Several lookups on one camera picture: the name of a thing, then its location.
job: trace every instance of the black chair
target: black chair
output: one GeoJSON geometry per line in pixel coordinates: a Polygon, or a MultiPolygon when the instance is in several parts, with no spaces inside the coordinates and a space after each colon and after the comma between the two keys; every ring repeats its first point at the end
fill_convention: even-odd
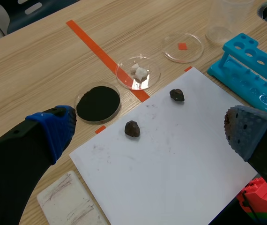
{"type": "Polygon", "coordinates": [[[7,29],[7,33],[10,34],[70,6],[77,1],[78,0],[27,0],[26,2],[19,4],[17,0],[0,0],[0,5],[4,7],[10,17],[10,23],[7,29]],[[37,3],[41,3],[42,6],[27,15],[25,11],[37,3]]]}

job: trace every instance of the empty petri dish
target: empty petri dish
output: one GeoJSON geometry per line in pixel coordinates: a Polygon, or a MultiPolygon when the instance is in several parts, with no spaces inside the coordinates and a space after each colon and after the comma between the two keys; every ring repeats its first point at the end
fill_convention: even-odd
{"type": "Polygon", "coordinates": [[[189,33],[174,33],[163,40],[164,55],[174,62],[193,62],[203,53],[204,45],[200,39],[189,33]]]}
{"type": "Polygon", "coordinates": [[[143,90],[154,85],[161,76],[158,65],[149,57],[140,54],[133,56],[118,63],[116,68],[117,80],[126,88],[132,90],[143,90]],[[147,71],[147,77],[141,81],[134,78],[135,72],[131,71],[133,65],[138,64],[139,67],[147,71]]]}
{"type": "Polygon", "coordinates": [[[87,123],[108,122],[118,114],[120,108],[119,91],[106,82],[87,84],[74,101],[77,116],[87,123]]]}

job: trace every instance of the white crystal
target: white crystal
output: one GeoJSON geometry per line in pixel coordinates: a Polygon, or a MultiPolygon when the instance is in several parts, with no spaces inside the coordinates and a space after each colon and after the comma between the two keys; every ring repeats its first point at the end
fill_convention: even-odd
{"type": "Polygon", "coordinates": [[[134,78],[139,80],[139,81],[142,81],[143,78],[147,77],[148,75],[148,72],[147,70],[145,70],[144,68],[137,68],[137,70],[135,71],[135,75],[134,75],[134,78]]]}
{"type": "Polygon", "coordinates": [[[130,68],[130,72],[131,72],[132,74],[134,74],[135,71],[137,70],[137,68],[139,68],[139,67],[140,67],[140,66],[139,66],[138,63],[134,64],[134,65],[130,68]]]}

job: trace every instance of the red object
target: red object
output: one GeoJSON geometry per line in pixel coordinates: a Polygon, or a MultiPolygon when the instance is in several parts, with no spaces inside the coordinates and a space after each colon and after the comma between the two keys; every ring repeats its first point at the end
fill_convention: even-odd
{"type": "Polygon", "coordinates": [[[179,43],[178,44],[178,50],[187,50],[186,43],[179,43]]]}
{"type": "Polygon", "coordinates": [[[185,72],[188,72],[190,69],[192,69],[192,67],[188,67],[187,69],[185,69],[185,72]]]}
{"type": "Polygon", "coordinates": [[[106,129],[106,126],[103,125],[101,126],[98,130],[95,131],[96,134],[99,134],[101,131],[103,131],[104,129],[106,129]]]}
{"type": "Polygon", "coordinates": [[[243,193],[255,212],[267,213],[267,183],[262,177],[250,181],[237,195],[237,199],[243,210],[245,212],[251,212],[249,207],[243,206],[243,202],[245,201],[243,193]]]}
{"type": "MultiPolygon", "coordinates": [[[[94,54],[110,69],[113,73],[116,72],[117,64],[115,61],[96,44],[73,20],[66,23],[68,27],[94,52],[94,54]]],[[[122,69],[120,69],[119,79],[123,83],[133,84],[132,78],[122,69]]],[[[146,101],[150,96],[143,90],[130,90],[141,102],[146,101]]]]}

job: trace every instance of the blue test tube rack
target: blue test tube rack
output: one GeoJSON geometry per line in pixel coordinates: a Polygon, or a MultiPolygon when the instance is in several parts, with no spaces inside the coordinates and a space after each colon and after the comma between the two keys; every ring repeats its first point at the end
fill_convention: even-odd
{"type": "Polygon", "coordinates": [[[267,112],[267,53],[246,34],[239,34],[224,46],[224,55],[208,74],[237,93],[255,108],[267,112]]]}

